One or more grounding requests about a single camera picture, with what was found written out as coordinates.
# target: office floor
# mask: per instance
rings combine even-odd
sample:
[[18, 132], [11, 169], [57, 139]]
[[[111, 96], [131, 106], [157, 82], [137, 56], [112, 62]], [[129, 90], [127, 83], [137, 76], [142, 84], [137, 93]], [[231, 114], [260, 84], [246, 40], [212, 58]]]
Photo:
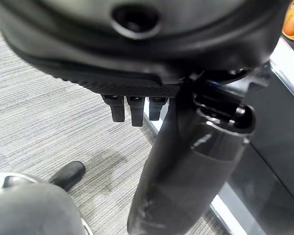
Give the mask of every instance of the office floor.
[[[154, 135], [113, 123], [101, 96], [20, 60], [0, 34], [0, 172], [48, 179], [70, 161], [87, 173], [70, 194], [95, 235], [126, 235], [131, 198]], [[189, 235], [226, 234], [207, 213]]]

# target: gray carpet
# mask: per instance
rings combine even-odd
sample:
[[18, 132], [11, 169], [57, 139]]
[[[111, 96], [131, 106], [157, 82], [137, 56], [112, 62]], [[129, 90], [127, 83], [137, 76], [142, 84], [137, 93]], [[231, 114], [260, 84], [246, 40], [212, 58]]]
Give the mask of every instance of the gray carpet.
[[[74, 160], [87, 173], [70, 192], [95, 235], [126, 235], [131, 198], [154, 135], [113, 123], [101, 96], [32, 68], [0, 34], [0, 172], [48, 179]], [[211, 213], [190, 235], [221, 235]]]

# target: screw hole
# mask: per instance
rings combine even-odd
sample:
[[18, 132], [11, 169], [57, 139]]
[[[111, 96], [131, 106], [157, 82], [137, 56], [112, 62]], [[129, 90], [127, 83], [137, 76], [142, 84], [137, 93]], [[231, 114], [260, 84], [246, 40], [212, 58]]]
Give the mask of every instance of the screw hole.
[[149, 6], [123, 5], [112, 12], [113, 27], [121, 35], [132, 39], [154, 36], [159, 30], [159, 16]]

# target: striped carpet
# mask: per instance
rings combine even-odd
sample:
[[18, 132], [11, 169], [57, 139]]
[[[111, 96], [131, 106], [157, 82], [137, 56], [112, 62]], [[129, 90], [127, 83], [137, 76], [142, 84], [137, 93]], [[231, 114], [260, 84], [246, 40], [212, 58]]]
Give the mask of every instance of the striped carpet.
[[[74, 160], [87, 173], [70, 192], [95, 235], [126, 235], [131, 198], [154, 135], [113, 123], [101, 96], [21, 61], [0, 35], [0, 172], [48, 179]], [[190, 235], [222, 235], [207, 213]]]

